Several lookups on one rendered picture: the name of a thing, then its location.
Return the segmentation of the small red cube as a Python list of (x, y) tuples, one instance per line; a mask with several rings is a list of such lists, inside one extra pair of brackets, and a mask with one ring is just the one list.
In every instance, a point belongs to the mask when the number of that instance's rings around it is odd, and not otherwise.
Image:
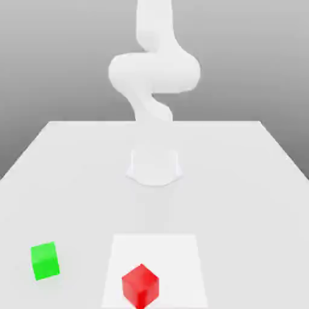
[(121, 282), (124, 297), (136, 309), (145, 309), (159, 297), (159, 277), (143, 264), (125, 274)]

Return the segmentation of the small green cube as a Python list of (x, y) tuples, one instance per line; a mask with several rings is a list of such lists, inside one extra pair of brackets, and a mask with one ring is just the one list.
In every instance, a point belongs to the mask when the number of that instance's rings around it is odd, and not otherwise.
[(55, 243), (43, 243), (31, 247), (31, 264), (36, 281), (60, 274)]

